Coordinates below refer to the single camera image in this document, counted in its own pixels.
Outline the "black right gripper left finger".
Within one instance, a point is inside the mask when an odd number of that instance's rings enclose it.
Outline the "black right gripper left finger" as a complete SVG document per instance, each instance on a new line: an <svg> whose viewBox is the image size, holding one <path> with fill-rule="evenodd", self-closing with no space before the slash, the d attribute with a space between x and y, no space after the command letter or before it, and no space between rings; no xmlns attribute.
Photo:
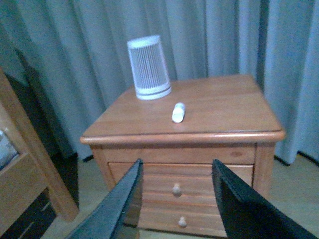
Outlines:
<svg viewBox="0 0 319 239"><path fill-rule="evenodd" d="M68 239L138 239L143 161L138 159Z"/></svg>

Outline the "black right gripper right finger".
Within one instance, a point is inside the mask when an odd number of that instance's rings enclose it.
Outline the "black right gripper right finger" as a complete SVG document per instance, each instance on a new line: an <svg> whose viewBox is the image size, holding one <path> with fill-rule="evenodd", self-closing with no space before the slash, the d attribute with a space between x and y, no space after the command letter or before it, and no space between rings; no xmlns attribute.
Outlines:
<svg viewBox="0 0 319 239"><path fill-rule="evenodd" d="M212 161L217 206L229 239L314 239L218 159Z"/></svg>

